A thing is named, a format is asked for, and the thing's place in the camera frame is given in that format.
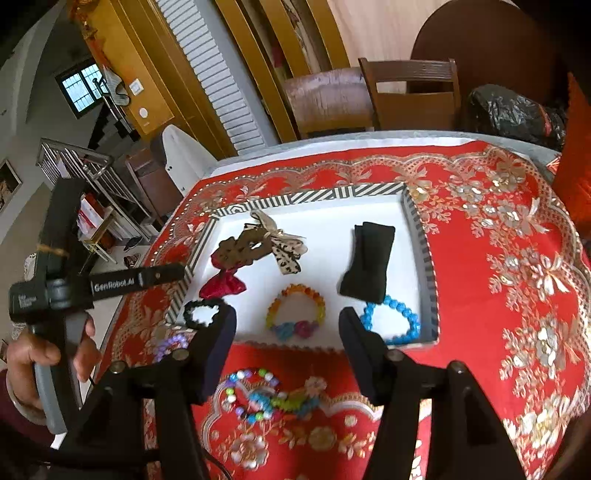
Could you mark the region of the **person's left hand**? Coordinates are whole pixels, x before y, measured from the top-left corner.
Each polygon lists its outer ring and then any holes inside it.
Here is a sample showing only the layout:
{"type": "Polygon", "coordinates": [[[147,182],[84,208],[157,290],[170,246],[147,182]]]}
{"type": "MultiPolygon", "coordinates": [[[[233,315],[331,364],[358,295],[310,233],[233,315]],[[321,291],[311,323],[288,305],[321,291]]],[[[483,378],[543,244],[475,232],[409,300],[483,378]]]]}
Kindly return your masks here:
{"type": "MultiPolygon", "coordinates": [[[[95,325],[92,317],[86,315],[84,333],[73,359],[77,379],[84,383],[95,366],[101,360],[101,353],[96,347],[93,336],[95,325]]],[[[33,365],[53,366],[59,363],[59,349],[44,339],[24,331],[8,347],[7,379],[16,399],[25,407],[42,409],[42,403],[36,388],[33,365]]]]}

